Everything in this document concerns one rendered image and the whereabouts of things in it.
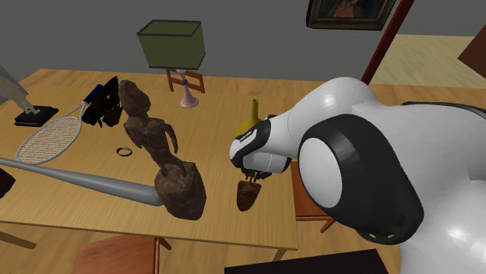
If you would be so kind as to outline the brown cup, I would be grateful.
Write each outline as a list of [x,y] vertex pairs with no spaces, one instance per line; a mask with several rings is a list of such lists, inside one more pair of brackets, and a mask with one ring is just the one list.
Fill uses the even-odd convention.
[[261,190],[261,184],[239,181],[237,189],[237,207],[240,211],[244,212],[249,210],[255,203],[258,194]]

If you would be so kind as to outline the wooden table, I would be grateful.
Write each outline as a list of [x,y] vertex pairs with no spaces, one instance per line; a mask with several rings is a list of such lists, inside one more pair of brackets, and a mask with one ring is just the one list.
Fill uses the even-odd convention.
[[[63,115],[76,107],[93,88],[51,87],[31,94],[41,104],[58,107]],[[174,218],[164,207],[155,207],[102,194],[66,182],[6,167],[16,183],[0,199],[0,222],[42,227],[133,234],[167,239],[239,244],[278,250],[298,249],[291,173],[260,181],[262,191],[249,211],[236,204],[237,185],[243,173],[229,161],[234,128],[249,116],[251,97],[209,93],[197,107],[180,107],[181,95],[145,91],[152,101],[149,115],[171,124],[178,139],[177,156],[194,162],[202,175],[206,204],[199,220]],[[35,128],[16,127],[16,105],[0,107],[0,157],[15,158],[21,143]],[[61,156],[42,165],[59,170],[112,177],[153,187],[158,166],[144,149],[138,149],[119,125],[100,128],[83,124],[77,140]],[[128,147],[131,156],[116,153]]]

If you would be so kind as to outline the yellow narrow-necked vase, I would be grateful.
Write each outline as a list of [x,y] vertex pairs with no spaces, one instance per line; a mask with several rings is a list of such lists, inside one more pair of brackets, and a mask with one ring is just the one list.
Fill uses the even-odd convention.
[[240,122],[235,129],[234,137],[245,134],[251,127],[259,123],[261,119],[259,118],[259,100],[253,99],[250,108],[250,116],[248,119]]

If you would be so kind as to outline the brown stone figure statue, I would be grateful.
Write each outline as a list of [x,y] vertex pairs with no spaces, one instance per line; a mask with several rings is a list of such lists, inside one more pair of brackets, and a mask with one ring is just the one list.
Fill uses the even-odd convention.
[[160,168],[154,186],[167,211],[179,219],[200,219],[206,204],[205,186],[195,163],[175,156],[178,140],[174,129],[164,120],[148,115],[150,99],[134,82],[122,80],[118,95],[128,115],[125,132]]

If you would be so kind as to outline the green shade pink table lamp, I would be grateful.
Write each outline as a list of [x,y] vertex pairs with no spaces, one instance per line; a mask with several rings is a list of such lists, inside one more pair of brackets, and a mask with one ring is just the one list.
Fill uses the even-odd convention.
[[170,91],[175,84],[183,86],[180,105],[184,108],[199,103],[191,89],[205,92],[198,72],[206,56],[202,31],[197,20],[153,19],[136,33],[148,66],[166,71]]

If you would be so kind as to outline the grey baseball bat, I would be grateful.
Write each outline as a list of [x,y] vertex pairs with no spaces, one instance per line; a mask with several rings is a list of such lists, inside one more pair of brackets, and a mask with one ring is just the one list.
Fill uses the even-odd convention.
[[53,177],[55,179],[88,188],[101,193],[125,198],[135,202],[152,206],[162,206],[163,202],[157,194],[155,187],[146,184],[138,184],[131,181],[123,181],[111,177],[102,177],[92,174],[77,173],[68,170],[39,167],[32,164],[20,163],[15,160],[0,158],[0,164],[27,170],[36,174]]

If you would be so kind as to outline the black bag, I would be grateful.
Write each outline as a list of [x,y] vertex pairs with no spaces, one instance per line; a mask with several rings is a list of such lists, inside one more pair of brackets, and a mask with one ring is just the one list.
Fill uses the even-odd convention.
[[114,76],[92,99],[81,120],[89,125],[106,124],[113,127],[119,123],[123,108],[118,95],[118,77]]

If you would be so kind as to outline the white tennis racket blue grip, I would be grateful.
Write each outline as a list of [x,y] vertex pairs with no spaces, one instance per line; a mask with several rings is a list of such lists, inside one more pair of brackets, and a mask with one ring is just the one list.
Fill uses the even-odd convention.
[[80,134],[85,108],[103,87],[98,84],[78,107],[36,130],[17,149],[16,160],[38,165],[64,153]]

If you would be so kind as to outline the beige object on black base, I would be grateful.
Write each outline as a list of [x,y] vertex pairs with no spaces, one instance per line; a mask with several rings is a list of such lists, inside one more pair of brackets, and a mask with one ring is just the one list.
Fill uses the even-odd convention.
[[0,65],[0,97],[12,100],[22,113],[15,118],[14,125],[27,127],[41,127],[58,113],[58,108],[50,106],[34,106],[26,98],[26,91]]

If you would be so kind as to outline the brown wooden furniture piece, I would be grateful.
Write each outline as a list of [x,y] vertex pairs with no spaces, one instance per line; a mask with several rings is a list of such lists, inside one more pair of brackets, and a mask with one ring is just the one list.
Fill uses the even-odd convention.
[[486,79],[486,36],[476,36],[458,59]]

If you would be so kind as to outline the dark red door frame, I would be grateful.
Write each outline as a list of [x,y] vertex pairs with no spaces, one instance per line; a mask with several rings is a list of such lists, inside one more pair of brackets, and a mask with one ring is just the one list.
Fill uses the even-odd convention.
[[363,76],[361,77],[361,81],[366,83],[367,85],[370,84],[373,76],[378,70],[379,65],[381,64],[383,58],[386,55],[393,39],[397,35],[400,27],[403,24],[410,8],[414,4],[415,0],[400,0],[399,5],[396,8],[395,13],[393,14],[392,19],[390,20],[389,25],[386,28],[385,33],[383,34],[375,52],[368,63],[367,68],[364,71]]

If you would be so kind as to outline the dark framed wall picture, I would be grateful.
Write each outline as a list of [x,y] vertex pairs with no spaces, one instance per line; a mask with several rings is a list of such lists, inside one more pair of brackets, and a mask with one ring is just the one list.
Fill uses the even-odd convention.
[[327,30],[382,30],[396,0],[310,0],[306,26]]

